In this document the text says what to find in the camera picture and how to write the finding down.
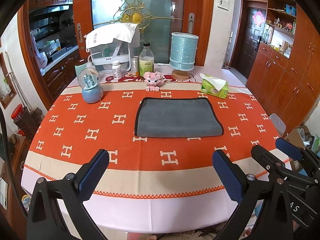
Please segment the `purple and grey towel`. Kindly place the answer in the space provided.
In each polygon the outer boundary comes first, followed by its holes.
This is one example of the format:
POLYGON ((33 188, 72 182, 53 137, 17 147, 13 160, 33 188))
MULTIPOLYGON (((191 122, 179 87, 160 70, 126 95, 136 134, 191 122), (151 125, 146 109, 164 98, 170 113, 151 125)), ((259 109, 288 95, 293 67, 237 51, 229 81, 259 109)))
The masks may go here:
POLYGON ((224 128, 207 98, 146 97, 135 119, 135 135, 147 138, 219 137, 224 128))

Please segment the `cardboard box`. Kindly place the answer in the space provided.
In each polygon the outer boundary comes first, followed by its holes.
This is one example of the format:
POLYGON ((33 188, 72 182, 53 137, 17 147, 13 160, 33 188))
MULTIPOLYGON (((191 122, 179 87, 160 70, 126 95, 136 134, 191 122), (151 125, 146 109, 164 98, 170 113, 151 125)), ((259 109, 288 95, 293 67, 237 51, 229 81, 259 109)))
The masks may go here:
POLYGON ((295 127, 290 133, 287 133, 285 140, 319 155, 319 136, 313 135, 306 125, 295 127))

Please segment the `grey plastic stool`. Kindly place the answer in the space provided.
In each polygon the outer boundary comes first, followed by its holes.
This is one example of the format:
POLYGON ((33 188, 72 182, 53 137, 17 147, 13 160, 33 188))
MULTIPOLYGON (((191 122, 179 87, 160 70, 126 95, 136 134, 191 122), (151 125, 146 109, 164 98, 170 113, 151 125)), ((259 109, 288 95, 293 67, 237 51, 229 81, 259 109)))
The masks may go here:
POLYGON ((272 113, 269 116, 269 119, 271 120, 272 124, 276 128, 278 134, 282 137, 286 131, 285 123, 281 120, 279 116, 276 115, 276 113, 272 113))

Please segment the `wooden sideboard cabinet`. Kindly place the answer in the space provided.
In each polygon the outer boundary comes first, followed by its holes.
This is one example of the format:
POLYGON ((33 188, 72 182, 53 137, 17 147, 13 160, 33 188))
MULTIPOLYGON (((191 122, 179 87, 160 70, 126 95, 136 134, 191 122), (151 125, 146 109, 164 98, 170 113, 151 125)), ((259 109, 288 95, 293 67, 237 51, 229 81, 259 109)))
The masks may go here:
POLYGON ((290 132, 319 97, 319 33, 294 0, 267 0, 266 25, 293 41, 262 41, 246 86, 290 132))

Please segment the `green tissue pack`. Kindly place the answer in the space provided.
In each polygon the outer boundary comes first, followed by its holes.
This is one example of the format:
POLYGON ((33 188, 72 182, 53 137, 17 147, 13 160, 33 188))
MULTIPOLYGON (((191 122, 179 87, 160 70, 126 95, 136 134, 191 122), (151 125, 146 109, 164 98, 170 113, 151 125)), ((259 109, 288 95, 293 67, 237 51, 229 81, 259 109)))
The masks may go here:
POLYGON ((202 79, 201 92, 221 99, 227 98, 229 87, 226 80, 202 73, 200 78, 202 79))

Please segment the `orange H-pattern table runner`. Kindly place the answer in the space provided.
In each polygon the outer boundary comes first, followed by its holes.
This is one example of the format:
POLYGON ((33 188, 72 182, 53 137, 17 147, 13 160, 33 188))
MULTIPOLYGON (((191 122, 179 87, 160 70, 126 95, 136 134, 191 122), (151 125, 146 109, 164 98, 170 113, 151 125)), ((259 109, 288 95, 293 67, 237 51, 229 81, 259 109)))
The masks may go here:
POLYGON ((105 83, 103 89, 93 104, 79 86, 62 92, 35 134, 25 170, 58 180, 103 148, 110 161, 95 194, 131 199, 223 189, 212 167, 215 150, 245 173, 266 173, 251 149, 275 151, 278 132, 247 89, 231 87, 225 99, 202 93, 198 83, 169 83, 157 92, 147 92, 143 82, 105 83))

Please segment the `red bucket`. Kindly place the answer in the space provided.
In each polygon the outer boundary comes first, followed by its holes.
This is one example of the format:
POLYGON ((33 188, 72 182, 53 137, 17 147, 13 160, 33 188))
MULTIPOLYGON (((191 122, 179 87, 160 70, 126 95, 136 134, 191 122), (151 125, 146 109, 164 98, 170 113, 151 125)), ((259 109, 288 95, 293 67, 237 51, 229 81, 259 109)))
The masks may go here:
POLYGON ((20 103, 19 105, 17 105, 17 107, 13 110, 12 114, 11 114, 11 118, 14 121, 18 121, 22 115, 24 114, 24 106, 20 103))

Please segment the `dark wooden entrance door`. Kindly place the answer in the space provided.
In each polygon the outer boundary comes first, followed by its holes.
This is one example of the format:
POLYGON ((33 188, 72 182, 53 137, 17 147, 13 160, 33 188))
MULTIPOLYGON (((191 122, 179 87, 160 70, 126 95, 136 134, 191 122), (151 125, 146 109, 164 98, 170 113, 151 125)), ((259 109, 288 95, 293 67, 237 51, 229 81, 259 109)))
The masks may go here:
POLYGON ((265 26, 267 0, 241 0, 230 66, 248 78, 265 26))

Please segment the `pink brick pig figure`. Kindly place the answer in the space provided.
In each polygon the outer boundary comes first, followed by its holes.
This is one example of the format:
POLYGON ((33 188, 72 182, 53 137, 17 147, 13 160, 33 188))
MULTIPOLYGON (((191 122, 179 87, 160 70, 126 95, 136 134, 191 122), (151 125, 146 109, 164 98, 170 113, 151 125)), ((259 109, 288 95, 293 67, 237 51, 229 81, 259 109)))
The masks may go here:
POLYGON ((159 91, 159 87, 164 83, 164 76, 160 72, 145 72, 143 74, 144 81, 146 83, 145 90, 149 91, 159 91))

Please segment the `blue table lamp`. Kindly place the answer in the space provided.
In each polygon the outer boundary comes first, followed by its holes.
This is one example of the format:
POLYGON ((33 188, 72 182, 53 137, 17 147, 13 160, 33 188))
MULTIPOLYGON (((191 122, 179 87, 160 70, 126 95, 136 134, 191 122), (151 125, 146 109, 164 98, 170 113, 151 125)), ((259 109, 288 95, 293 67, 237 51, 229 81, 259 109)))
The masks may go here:
POLYGON ((174 69, 172 76, 180 81, 189 79, 193 70, 199 37, 188 33, 172 33, 169 64, 174 69))

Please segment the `white pill bottle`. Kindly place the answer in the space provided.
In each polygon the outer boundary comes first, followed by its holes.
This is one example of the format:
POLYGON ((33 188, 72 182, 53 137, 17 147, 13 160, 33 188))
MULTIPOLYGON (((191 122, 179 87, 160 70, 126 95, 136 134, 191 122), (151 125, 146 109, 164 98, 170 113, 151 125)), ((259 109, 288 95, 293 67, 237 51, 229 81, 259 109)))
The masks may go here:
POLYGON ((112 73, 115 80, 120 80, 122 78, 122 69, 119 61, 112 62, 112 73))

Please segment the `clear bottle yellow label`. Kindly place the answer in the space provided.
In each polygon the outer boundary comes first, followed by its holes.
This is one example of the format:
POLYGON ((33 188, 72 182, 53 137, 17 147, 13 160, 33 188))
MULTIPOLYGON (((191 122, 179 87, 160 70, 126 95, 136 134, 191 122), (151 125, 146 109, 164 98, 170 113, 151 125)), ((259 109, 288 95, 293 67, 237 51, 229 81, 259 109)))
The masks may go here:
POLYGON ((143 44, 143 49, 139 55, 139 73, 143 76, 146 72, 154 71, 154 55, 150 49, 150 43, 143 44))

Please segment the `white appliance with paper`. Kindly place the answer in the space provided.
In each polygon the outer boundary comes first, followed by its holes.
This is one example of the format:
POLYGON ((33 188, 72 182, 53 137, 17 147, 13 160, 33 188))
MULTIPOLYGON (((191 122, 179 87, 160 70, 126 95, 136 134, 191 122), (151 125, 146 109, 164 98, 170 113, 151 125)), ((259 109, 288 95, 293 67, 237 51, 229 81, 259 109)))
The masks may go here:
POLYGON ((131 59, 140 46, 139 26, 111 23, 85 35, 86 51, 99 74, 112 72, 112 62, 119 61, 122 72, 131 70, 131 59))

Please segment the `glass sliding door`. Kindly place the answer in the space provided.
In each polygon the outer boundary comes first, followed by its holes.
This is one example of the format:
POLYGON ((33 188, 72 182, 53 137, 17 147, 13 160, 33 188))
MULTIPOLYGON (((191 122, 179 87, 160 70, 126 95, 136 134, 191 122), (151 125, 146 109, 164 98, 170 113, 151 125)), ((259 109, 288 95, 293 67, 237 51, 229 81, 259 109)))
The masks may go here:
POLYGON ((157 63, 169 62, 172 33, 198 36, 195 65, 203 66, 208 49, 214 0, 73 0, 80 57, 88 57, 85 35, 112 23, 135 23, 140 42, 149 42, 157 63))

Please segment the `wall switch panel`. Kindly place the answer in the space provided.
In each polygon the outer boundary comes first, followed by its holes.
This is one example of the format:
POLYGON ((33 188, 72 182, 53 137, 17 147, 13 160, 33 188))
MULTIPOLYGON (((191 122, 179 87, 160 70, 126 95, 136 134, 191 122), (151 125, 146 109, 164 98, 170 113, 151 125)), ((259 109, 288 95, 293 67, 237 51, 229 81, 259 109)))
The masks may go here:
POLYGON ((229 10, 229 0, 217 0, 217 7, 223 10, 229 10))

